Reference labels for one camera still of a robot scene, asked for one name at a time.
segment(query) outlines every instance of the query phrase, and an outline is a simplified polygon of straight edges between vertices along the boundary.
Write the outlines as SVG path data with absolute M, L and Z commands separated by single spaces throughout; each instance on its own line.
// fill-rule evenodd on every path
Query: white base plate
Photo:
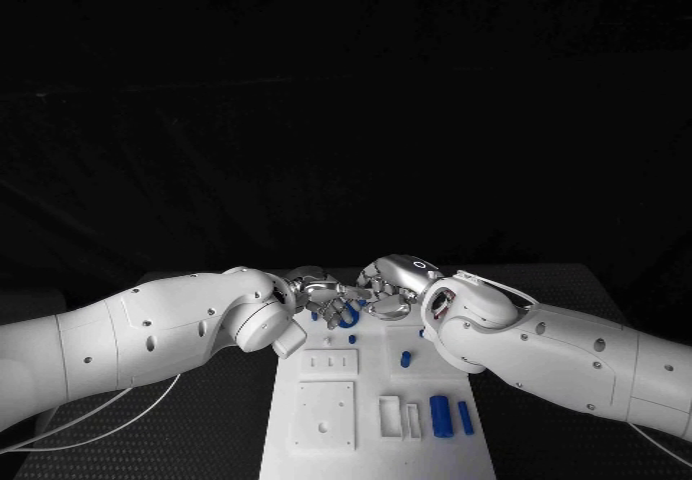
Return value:
M 323 320 L 313 321 L 310 312 L 296 316 L 309 338 L 306 345 L 287 360 L 278 360 L 274 397 L 271 402 L 270 424 L 264 445 L 261 480 L 420 480 L 430 479 L 495 479 L 493 464 L 487 451 L 486 438 L 476 410 L 469 377 L 460 370 L 450 375 L 430 378 L 410 370 L 407 374 L 395 375 L 392 379 L 388 360 L 389 348 L 400 347 L 413 352 L 411 367 L 426 370 L 446 370 L 449 364 L 438 357 L 433 343 L 417 335 L 410 340 L 394 344 L 387 341 L 388 328 L 402 326 L 421 327 L 421 320 L 414 312 L 398 322 L 382 322 L 362 314 L 358 325 L 352 328 L 327 330 Z M 349 345 L 349 335 L 356 336 L 356 343 Z M 325 349 L 325 337 L 330 338 L 329 349 L 358 349 L 358 374 L 342 374 L 333 379 L 322 377 L 320 382 L 353 382 L 355 401 L 355 449 L 353 450 L 296 450 L 290 448 L 290 438 L 297 422 L 296 408 L 302 400 L 300 385 L 306 378 L 302 373 L 303 350 Z M 453 438 L 437 438 L 433 434 L 430 413 L 430 397 L 446 395 L 450 400 Z M 384 440 L 379 429 L 379 397 L 398 396 L 401 404 L 401 421 L 404 439 Z M 459 415 L 457 402 L 464 400 L 469 405 L 475 434 L 466 435 Z M 410 438 L 407 422 L 407 404 L 417 404 L 421 440 Z

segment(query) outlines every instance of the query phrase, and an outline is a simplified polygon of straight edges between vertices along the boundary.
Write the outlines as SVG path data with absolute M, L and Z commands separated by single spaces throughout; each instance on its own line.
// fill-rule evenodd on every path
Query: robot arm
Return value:
M 319 272 L 290 278 L 244 267 L 186 275 L 0 326 L 0 431 L 72 400 L 170 378 L 227 346 L 271 344 L 287 358 L 306 341 L 296 312 L 307 307 L 339 323 L 338 297 L 369 296 Z
M 586 313 L 518 307 L 476 276 L 444 278 L 415 257 L 392 255 L 374 265 L 361 284 L 388 284 L 392 295 L 369 313 L 391 319 L 398 311 L 402 318 L 420 308 L 424 337 L 451 365 L 469 373 L 487 368 L 565 408 L 692 440 L 691 347 Z

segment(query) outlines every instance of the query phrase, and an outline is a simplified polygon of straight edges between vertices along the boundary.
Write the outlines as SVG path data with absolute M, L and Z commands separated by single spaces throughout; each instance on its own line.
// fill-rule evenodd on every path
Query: black mesh surface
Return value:
M 623 321 L 581 265 L 464 268 L 519 288 L 544 303 Z M 446 273 L 454 270 L 443 267 Z M 358 274 L 356 269 L 330 272 L 346 282 Z M 225 349 L 202 368 L 183 374 L 169 397 L 136 424 L 84 447 L 33 453 L 18 479 L 257 479 L 276 366 L 271 349 L 251 354 Z M 78 442 L 117 427 L 147 408 L 169 383 L 136 389 L 117 406 L 38 446 Z M 490 372 L 472 376 L 472 385 L 499 479 L 692 478 L 692 470 L 626 424 L 552 405 L 506 385 Z M 111 396 L 98 395 L 61 407 L 52 426 L 82 415 Z M 692 459 L 692 444 L 646 431 Z

